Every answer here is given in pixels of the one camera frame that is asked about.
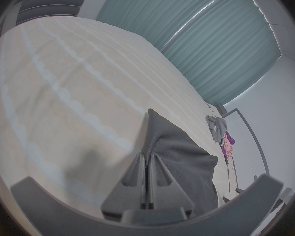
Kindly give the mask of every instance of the pink fabric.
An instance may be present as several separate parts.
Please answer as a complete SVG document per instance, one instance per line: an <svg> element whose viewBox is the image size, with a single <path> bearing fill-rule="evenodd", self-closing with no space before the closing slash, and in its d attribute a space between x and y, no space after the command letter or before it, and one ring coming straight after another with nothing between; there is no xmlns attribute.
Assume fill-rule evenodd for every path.
<svg viewBox="0 0 295 236"><path fill-rule="evenodd" d="M227 160L230 159L231 157L231 152L234 150L230 141L227 139L227 135L226 133L224 134L223 136L223 142L221 144L221 146L224 148L225 150L225 153L226 153L226 157L227 157Z"/></svg>

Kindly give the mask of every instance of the dark gray cloth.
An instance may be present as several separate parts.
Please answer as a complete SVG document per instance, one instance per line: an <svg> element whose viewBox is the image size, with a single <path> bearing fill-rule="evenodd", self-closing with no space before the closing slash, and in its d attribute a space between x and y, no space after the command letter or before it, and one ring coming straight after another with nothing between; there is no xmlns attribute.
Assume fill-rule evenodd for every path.
<svg viewBox="0 0 295 236"><path fill-rule="evenodd" d="M193 201L193 216L202 215L218 207L213 184L217 157L199 147L179 127L148 110L149 120L142 153L149 162L152 152L157 153L181 188Z"/></svg>
<svg viewBox="0 0 295 236"><path fill-rule="evenodd" d="M227 130L226 121L220 117L205 116L214 141L220 143Z"/></svg>

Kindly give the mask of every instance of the striped bedsheet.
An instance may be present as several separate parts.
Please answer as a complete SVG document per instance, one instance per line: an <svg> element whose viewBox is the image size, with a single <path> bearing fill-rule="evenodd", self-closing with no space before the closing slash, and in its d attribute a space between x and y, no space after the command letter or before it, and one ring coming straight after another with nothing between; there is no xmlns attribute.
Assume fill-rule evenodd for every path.
<svg viewBox="0 0 295 236"><path fill-rule="evenodd" d="M213 182L233 198L207 104L143 37L94 20L45 17L0 38L0 175L32 176L56 198L102 217L100 205L143 145L147 110L218 157Z"/></svg>

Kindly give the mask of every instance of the teal curtain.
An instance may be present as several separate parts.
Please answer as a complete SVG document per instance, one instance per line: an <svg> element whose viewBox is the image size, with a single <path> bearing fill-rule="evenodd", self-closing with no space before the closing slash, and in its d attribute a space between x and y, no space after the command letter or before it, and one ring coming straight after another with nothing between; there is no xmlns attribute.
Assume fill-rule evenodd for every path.
<svg viewBox="0 0 295 236"><path fill-rule="evenodd" d="M216 0L171 39L211 1L107 0L96 20L143 36L203 99L226 104L260 79L281 53L252 0Z"/></svg>

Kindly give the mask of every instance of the whiteboard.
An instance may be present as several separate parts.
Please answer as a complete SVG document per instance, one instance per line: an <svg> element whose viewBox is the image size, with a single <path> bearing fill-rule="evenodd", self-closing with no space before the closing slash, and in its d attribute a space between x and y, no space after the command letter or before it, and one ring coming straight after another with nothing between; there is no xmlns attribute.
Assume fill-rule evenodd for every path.
<svg viewBox="0 0 295 236"><path fill-rule="evenodd" d="M225 116L229 134L235 139L232 152L236 169L238 188L246 189L259 177L266 173L265 165L249 128L237 111Z"/></svg>

